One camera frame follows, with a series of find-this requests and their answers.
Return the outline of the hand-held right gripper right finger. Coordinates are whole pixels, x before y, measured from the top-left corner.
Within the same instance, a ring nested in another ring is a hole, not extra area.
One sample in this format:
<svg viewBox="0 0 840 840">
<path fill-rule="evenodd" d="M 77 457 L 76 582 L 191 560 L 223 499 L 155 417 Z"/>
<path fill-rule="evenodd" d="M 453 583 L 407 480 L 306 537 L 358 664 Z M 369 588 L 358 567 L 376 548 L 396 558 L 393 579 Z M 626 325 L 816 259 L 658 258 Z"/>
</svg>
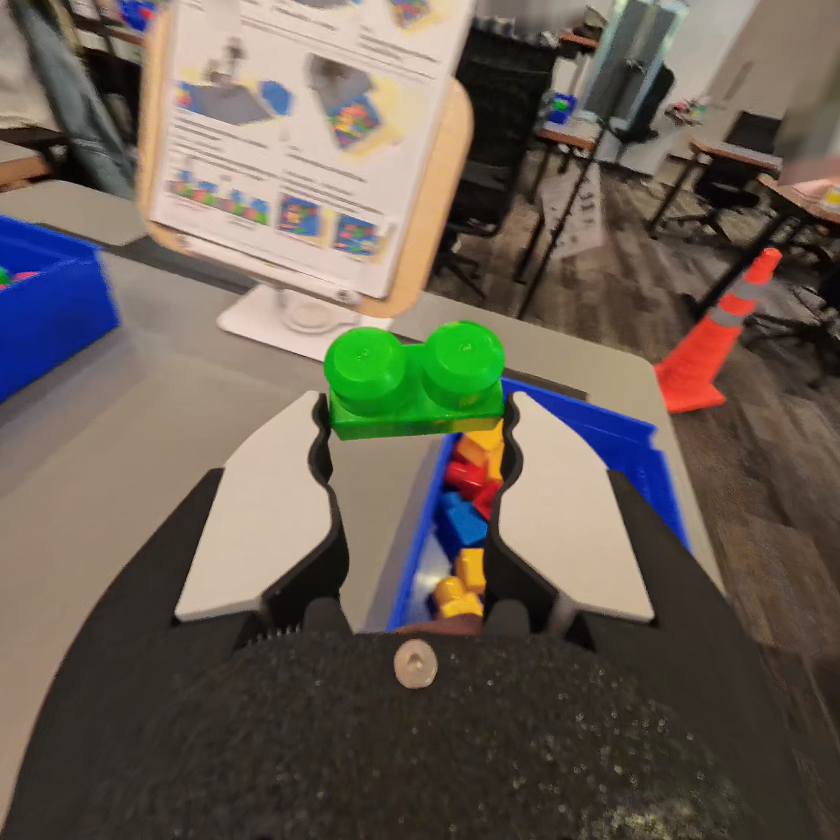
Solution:
<svg viewBox="0 0 840 840">
<path fill-rule="evenodd" d="M 502 484 L 485 547 L 488 616 L 519 605 L 533 634 L 580 614 L 645 626 L 655 609 L 606 462 L 526 392 L 502 421 Z"/>
</svg>

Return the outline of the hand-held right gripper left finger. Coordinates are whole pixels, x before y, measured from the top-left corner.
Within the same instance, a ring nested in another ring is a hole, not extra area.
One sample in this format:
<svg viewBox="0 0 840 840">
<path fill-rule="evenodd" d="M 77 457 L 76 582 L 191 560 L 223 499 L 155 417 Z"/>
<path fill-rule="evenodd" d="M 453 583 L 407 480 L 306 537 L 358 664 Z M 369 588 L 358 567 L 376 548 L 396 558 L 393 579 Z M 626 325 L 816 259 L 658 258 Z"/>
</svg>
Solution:
<svg viewBox="0 0 840 840">
<path fill-rule="evenodd" d="M 227 459 L 175 605 L 180 623 L 250 614 L 281 631 L 340 599 L 349 547 L 327 396 L 305 392 Z"/>
</svg>

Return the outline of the blue plastic storage bin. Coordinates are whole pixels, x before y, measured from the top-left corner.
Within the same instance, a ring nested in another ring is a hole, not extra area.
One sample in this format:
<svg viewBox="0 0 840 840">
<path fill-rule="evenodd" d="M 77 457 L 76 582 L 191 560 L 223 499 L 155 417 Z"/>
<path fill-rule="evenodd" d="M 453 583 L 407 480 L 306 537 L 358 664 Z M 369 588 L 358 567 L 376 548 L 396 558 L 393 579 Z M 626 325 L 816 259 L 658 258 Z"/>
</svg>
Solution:
<svg viewBox="0 0 840 840">
<path fill-rule="evenodd" d="M 596 406 L 589 402 L 585 392 L 519 371 L 507 369 L 501 383 L 505 394 L 523 391 L 570 425 L 602 458 L 607 468 L 622 472 L 628 478 L 685 548 L 691 549 L 669 462 L 665 453 L 655 446 L 658 431 L 655 425 Z M 458 434 L 447 434 L 437 448 L 386 621 L 387 632 L 425 622 L 431 617 L 426 602 L 421 602 L 419 595 L 414 593 L 414 582 L 427 542 L 435 531 L 435 513 L 445 487 L 445 470 L 457 440 Z"/>
<path fill-rule="evenodd" d="M 1 266 L 37 277 L 1 288 L 1 400 L 120 325 L 100 247 L 1 217 Z"/>
</svg>

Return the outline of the blue toy block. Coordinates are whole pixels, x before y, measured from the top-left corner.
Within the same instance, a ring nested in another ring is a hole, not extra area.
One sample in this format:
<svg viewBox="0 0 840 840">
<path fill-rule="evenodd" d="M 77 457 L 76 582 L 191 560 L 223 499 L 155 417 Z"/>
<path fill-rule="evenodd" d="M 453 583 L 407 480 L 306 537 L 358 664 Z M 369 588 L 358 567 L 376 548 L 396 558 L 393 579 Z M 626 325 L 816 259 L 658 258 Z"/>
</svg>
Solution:
<svg viewBox="0 0 840 840">
<path fill-rule="evenodd" d="M 437 499 L 434 531 L 440 547 L 453 563 L 461 550 L 485 547 L 488 526 L 470 502 L 454 490 L 445 490 Z"/>
</svg>

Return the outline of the grey desk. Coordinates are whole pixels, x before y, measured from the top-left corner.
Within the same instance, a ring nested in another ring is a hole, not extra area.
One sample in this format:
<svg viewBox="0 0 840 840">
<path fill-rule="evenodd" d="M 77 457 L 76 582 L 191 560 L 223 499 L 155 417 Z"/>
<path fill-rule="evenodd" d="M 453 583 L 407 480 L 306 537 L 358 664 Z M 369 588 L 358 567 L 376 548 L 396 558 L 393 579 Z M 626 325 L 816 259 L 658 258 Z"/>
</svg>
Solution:
<svg viewBox="0 0 840 840">
<path fill-rule="evenodd" d="M 65 182 L 2 194 L 2 214 L 104 245 L 144 236 L 136 206 Z M 302 393 L 320 363 L 222 331 L 240 289 L 102 256 L 122 326 L 2 403 L 1 808 L 14 795 L 54 674 L 112 580 L 205 473 Z M 725 584 L 652 366 L 642 358 L 424 293 L 395 320 L 422 340 L 439 324 L 485 323 L 508 367 L 585 392 L 658 428 L 691 552 Z M 384 630 L 440 437 L 330 444 L 356 631 Z"/>
</svg>

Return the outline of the orange traffic cone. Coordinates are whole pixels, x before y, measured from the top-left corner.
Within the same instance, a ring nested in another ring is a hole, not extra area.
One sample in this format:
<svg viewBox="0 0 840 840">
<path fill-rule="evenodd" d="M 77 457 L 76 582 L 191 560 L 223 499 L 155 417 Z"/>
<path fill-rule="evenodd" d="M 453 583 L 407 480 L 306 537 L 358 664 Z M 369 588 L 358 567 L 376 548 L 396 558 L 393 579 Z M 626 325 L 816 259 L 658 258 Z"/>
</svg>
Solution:
<svg viewBox="0 0 840 840">
<path fill-rule="evenodd" d="M 746 319 L 764 298 L 781 260 L 765 248 L 707 313 L 654 367 L 669 414 L 690 413 L 726 402 L 715 380 L 739 341 Z"/>
</svg>

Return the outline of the black office chair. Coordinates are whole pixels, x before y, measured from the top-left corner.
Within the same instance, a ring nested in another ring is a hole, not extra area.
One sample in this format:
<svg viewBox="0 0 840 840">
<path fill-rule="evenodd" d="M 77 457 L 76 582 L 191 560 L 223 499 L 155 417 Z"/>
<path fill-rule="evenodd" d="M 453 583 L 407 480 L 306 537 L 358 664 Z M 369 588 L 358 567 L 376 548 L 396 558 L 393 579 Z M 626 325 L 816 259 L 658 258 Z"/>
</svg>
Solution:
<svg viewBox="0 0 840 840">
<path fill-rule="evenodd" d="M 743 111 L 724 141 L 748 151 L 774 155 L 781 123 L 781 118 Z M 694 194 L 705 204 L 706 210 L 695 215 L 674 217 L 673 224 L 681 227 L 697 224 L 698 229 L 708 228 L 722 242 L 731 243 L 721 226 L 721 217 L 730 211 L 740 213 L 754 209 L 759 204 L 760 197 L 751 191 L 751 184 L 762 172 L 764 170 L 755 164 L 713 156 L 694 186 Z"/>
<path fill-rule="evenodd" d="M 484 301 L 477 285 L 480 265 L 455 251 L 460 237 L 493 238 L 513 204 L 523 162 L 550 89 L 556 48 L 473 27 L 456 79 L 474 117 L 467 153 L 432 274 L 449 271 Z"/>
</svg>

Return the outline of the printed instruction sheet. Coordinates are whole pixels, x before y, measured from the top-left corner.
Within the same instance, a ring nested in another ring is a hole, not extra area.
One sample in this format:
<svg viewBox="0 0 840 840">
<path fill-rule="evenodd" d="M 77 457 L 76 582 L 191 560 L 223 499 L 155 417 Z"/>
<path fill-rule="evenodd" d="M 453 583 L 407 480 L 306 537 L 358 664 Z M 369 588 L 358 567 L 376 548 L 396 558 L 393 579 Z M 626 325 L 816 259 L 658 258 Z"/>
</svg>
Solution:
<svg viewBox="0 0 840 840">
<path fill-rule="evenodd" d="M 148 218 L 202 256 L 386 300 L 474 2 L 169 2 Z"/>
</svg>

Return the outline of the blue denim jacket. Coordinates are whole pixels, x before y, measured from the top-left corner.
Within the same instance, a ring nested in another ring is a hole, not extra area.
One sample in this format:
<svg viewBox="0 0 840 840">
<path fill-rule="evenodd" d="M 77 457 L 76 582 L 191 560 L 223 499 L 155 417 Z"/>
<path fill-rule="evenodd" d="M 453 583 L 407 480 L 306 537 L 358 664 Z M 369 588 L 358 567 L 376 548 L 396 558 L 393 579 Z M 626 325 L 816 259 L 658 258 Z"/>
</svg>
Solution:
<svg viewBox="0 0 840 840">
<path fill-rule="evenodd" d="M 129 150 L 48 3 L 10 2 L 9 6 L 59 132 L 67 141 L 71 172 L 85 186 L 132 201 L 134 168 Z"/>
</svg>

